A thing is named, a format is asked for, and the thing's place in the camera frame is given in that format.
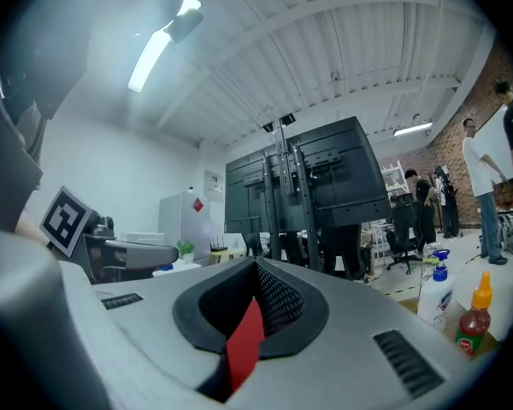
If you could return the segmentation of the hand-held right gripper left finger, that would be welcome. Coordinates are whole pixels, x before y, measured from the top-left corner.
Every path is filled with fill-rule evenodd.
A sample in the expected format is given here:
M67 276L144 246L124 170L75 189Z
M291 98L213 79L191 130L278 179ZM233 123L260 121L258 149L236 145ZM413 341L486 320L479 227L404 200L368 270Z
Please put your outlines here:
M92 290L154 367L198 395L255 409L256 288L256 263L240 259Z

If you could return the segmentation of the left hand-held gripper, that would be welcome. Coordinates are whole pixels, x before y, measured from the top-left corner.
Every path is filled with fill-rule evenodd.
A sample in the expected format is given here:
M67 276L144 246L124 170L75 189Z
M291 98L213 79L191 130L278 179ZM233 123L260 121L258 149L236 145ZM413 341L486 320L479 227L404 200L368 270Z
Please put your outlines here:
M56 193L40 223L49 248L62 260L79 265L91 283L98 283L97 258L102 247L116 240L112 218L83 203L68 187ZM157 268L179 258L175 247L154 245L105 245L104 262L119 268Z

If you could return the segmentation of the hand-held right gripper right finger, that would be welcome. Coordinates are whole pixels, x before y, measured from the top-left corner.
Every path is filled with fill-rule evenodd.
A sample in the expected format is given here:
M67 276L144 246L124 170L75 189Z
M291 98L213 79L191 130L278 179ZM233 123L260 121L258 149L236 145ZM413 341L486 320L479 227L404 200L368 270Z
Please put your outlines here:
M329 306L321 333L290 357L261 360L234 394L237 409L435 409L475 370L447 337L389 296L300 266Z

